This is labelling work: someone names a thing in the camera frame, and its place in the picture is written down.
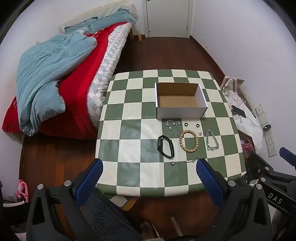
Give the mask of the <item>pink slippers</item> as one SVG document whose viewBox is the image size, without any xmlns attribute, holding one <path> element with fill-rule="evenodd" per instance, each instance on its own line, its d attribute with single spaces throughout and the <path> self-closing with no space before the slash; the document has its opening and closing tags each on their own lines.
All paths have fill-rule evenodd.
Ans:
<svg viewBox="0 0 296 241">
<path fill-rule="evenodd" d="M 15 192 L 15 196 L 18 201 L 29 202 L 28 186 L 22 179 L 18 181 L 18 190 Z"/>
</svg>

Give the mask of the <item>red white plastic bag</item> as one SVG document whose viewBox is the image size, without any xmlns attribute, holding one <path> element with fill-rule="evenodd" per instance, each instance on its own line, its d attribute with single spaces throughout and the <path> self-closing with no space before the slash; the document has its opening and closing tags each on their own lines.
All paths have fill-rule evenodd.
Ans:
<svg viewBox="0 0 296 241">
<path fill-rule="evenodd" d="M 247 139 L 241 139 L 240 142 L 243 152 L 252 153 L 254 151 L 253 144 L 251 144 Z"/>
</svg>

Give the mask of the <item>black smartphone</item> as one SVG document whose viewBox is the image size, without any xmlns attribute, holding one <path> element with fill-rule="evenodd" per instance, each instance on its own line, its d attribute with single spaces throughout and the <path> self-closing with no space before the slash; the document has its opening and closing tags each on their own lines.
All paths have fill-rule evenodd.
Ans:
<svg viewBox="0 0 296 241">
<path fill-rule="evenodd" d="M 239 115 L 243 118 L 246 118 L 246 114 L 245 114 L 244 110 L 237 108 L 234 105 L 231 106 L 231 111 L 232 111 L 233 115 Z"/>
</svg>

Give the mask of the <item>red bed sheet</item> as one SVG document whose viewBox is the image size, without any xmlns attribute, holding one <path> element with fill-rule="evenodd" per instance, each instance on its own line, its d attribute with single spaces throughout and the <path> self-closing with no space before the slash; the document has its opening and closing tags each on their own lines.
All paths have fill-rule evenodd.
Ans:
<svg viewBox="0 0 296 241">
<path fill-rule="evenodd" d="M 37 133 L 78 139 L 93 139 L 95 137 L 96 130 L 91 122 L 87 107 L 88 90 L 106 52 L 108 36 L 117 26 L 119 23 L 95 33 L 82 33 L 87 37 L 94 37 L 97 40 L 97 47 L 76 69 L 61 78 L 58 90 L 65 101 L 66 110 L 64 113 L 42 122 Z M 19 127 L 16 95 L 6 111 L 2 129 L 7 133 L 23 133 Z"/>
</svg>

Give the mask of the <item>teal blue duvet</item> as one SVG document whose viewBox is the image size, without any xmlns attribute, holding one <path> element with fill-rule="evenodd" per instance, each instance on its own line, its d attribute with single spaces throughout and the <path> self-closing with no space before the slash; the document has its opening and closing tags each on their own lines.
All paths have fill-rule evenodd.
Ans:
<svg viewBox="0 0 296 241">
<path fill-rule="evenodd" d="M 16 74 L 16 103 L 23 133 L 33 136 L 42 122 L 65 112 L 58 83 L 96 47 L 94 37 L 72 32 L 56 35 L 22 54 Z"/>
</svg>

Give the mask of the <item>green white checkered tablecloth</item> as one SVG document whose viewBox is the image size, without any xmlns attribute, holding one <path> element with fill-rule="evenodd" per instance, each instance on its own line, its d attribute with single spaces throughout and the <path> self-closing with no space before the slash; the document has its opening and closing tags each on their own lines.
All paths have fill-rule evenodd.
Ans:
<svg viewBox="0 0 296 241">
<path fill-rule="evenodd" d="M 157 119 L 157 82 L 199 85 L 208 106 L 203 117 Z M 199 158 L 226 180 L 246 172 L 233 115 L 218 83 L 206 71 L 163 69 L 114 75 L 99 121 L 96 157 L 103 162 L 97 187 L 108 195 L 163 197 L 200 191 Z"/>
</svg>

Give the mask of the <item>white cardboard box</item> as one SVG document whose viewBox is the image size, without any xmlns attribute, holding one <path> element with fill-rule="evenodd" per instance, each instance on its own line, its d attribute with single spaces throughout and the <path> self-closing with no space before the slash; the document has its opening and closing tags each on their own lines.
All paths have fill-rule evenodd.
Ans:
<svg viewBox="0 0 296 241">
<path fill-rule="evenodd" d="M 207 102 L 198 83 L 157 82 L 154 84 L 157 119 L 201 118 Z"/>
</svg>

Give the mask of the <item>checkered grey white mattress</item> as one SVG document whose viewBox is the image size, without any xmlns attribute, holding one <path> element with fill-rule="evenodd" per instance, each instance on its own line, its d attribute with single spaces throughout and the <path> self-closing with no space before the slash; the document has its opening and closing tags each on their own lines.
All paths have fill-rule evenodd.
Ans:
<svg viewBox="0 0 296 241">
<path fill-rule="evenodd" d="M 115 27 L 110 33 L 108 36 L 106 52 L 89 87 L 87 107 L 91 122 L 96 128 L 99 124 L 100 115 L 109 83 L 118 64 L 121 51 L 125 45 L 126 39 L 131 29 L 132 23 L 127 22 Z"/>
</svg>

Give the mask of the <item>white door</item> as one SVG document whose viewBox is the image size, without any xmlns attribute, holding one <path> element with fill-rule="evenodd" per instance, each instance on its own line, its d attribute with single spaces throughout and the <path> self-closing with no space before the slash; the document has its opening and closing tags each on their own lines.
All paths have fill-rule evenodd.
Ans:
<svg viewBox="0 0 296 241">
<path fill-rule="evenodd" d="M 144 2 L 148 37 L 189 38 L 193 1 L 151 0 Z"/>
</svg>

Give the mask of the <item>small orange bottle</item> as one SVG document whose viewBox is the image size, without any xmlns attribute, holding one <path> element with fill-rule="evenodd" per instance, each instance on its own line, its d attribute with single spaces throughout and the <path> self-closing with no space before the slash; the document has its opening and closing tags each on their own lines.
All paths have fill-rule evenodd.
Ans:
<svg viewBox="0 0 296 241">
<path fill-rule="evenodd" d="M 138 40 L 142 41 L 142 33 L 141 32 L 138 33 Z"/>
</svg>

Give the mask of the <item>beige headboard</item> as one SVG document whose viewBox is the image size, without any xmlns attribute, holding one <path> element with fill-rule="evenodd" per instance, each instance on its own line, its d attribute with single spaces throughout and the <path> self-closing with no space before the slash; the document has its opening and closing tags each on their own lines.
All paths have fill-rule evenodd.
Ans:
<svg viewBox="0 0 296 241">
<path fill-rule="evenodd" d="M 102 19 L 103 17 L 113 15 L 119 9 L 128 10 L 129 13 L 132 15 L 132 17 L 136 21 L 138 20 L 137 9 L 136 9 L 133 1 L 115 1 L 113 3 L 104 4 L 102 6 L 98 6 L 96 8 L 91 9 L 91 10 L 88 10 L 82 14 L 75 16 L 74 18 L 70 19 L 69 21 L 62 23 L 59 26 L 61 33 L 63 33 L 63 34 L 65 33 L 66 27 L 71 27 L 71 26 L 81 23 L 83 21 L 89 20 L 93 17 L 98 17 L 99 19 Z"/>
</svg>

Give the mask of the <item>teal pillow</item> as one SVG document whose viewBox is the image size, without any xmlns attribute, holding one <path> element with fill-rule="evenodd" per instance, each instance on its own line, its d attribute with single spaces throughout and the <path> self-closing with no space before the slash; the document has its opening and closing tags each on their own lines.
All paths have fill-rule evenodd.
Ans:
<svg viewBox="0 0 296 241">
<path fill-rule="evenodd" d="M 82 30 L 88 33 L 95 33 L 98 30 L 102 30 L 106 27 L 109 27 L 115 23 L 129 22 L 136 24 L 137 21 L 132 17 L 126 9 L 119 9 L 116 13 L 110 16 L 103 17 L 99 19 L 98 17 L 93 17 L 89 20 L 83 21 L 71 27 L 65 28 L 65 33 L 69 34 L 78 30 Z"/>
</svg>

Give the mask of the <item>white wall sockets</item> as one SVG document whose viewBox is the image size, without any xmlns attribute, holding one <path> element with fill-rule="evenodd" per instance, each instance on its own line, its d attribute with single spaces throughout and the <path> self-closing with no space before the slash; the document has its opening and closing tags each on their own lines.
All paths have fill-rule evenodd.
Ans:
<svg viewBox="0 0 296 241">
<path fill-rule="evenodd" d="M 272 133 L 271 124 L 269 123 L 267 115 L 263 110 L 263 107 L 261 104 L 259 104 L 255 108 L 255 112 L 257 114 L 259 123 L 263 131 L 263 137 L 265 139 L 265 143 L 267 146 L 268 157 L 271 158 L 273 156 L 276 156 L 277 152 L 276 152 L 276 146 L 275 146 L 275 139 Z"/>
</svg>

